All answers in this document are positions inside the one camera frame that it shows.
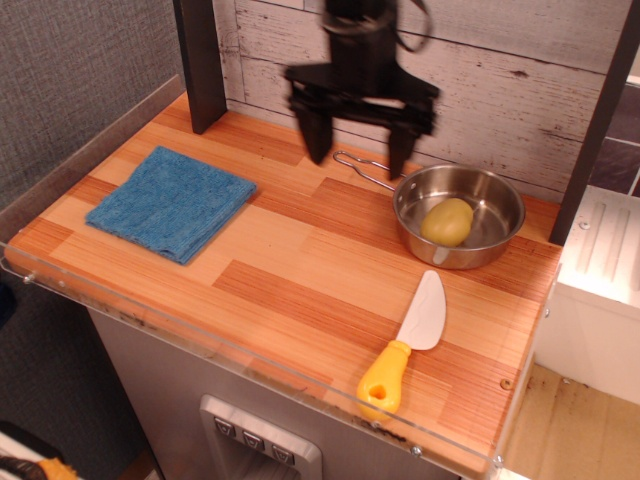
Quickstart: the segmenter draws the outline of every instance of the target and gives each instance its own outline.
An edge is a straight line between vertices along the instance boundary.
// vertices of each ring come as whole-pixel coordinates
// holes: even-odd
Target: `black vertical post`
[[[553,226],[553,231],[549,238],[552,243],[564,245],[571,231],[573,219],[589,183],[600,147],[609,129],[611,118],[618,106],[631,65],[633,65],[633,60],[638,51],[638,44],[640,43],[640,28],[638,25],[640,25],[640,0],[633,0],[627,21],[620,34],[618,47],[613,55],[607,77],[602,86],[600,98],[578,154],[578,160],[573,167],[571,179],[562,200],[562,207]]]
[[[191,128],[201,134],[227,111],[211,0],[173,0]]]

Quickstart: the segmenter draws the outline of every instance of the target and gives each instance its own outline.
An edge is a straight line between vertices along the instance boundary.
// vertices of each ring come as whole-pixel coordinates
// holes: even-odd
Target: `white wooden wall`
[[[434,30],[400,64],[438,86],[437,130],[412,159],[456,162],[561,201],[631,0],[426,0]],[[287,65],[328,61],[322,0],[213,0],[228,106],[287,126]],[[400,0],[415,44],[418,10]],[[386,152],[387,131],[335,122],[334,139]]]

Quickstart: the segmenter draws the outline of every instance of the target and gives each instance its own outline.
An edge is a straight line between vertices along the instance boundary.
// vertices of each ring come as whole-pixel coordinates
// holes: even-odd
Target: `wood grain surface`
[[[258,185],[187,266],[84,223],[157,145]],[[432,268],[400,243],[391,200],[351,169],[314,165],[294,130],[228,113],[194,135],[182,96],[5,254],[14,269],[35,271],[71,298],[360,422],[358,380]],[[377,432],[424,445],[430,458],[471,478],[496,454],[513,401],[501,381],[518,379],[560,255],[546,242],[558,206],[531,197],[525,204],[525,225],[499,260],[438,270],[447,299],[442,339],[412,353],[399,418]]]

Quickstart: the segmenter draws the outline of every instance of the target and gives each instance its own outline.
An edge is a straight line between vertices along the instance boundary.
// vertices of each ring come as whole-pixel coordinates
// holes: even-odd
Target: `yellow potato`
[[[472,223],[471,206],[459,198],[449,198],[429,210],[420,235],[445,247],[457,247],[469,236]]]

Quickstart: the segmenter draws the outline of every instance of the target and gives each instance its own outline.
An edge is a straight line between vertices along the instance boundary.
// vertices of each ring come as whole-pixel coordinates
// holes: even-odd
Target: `metal pan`
[[[393,188],[364,173],[353,161],[388,170],[385,165],[342,150],[335,152],[333,158],[362,177],[394,191],[393,208],[400,238],[412,254],[430,265],[471,269],[493,262],[504,253],[524,223],[525,207],[520,194],[492,172],[457,164],[436,165],[413,172]],[[465,200],[474,209],[471,233],[461,245],[453,248],[430,242],[420,235],[420,225],[429,210],[448,198]]]

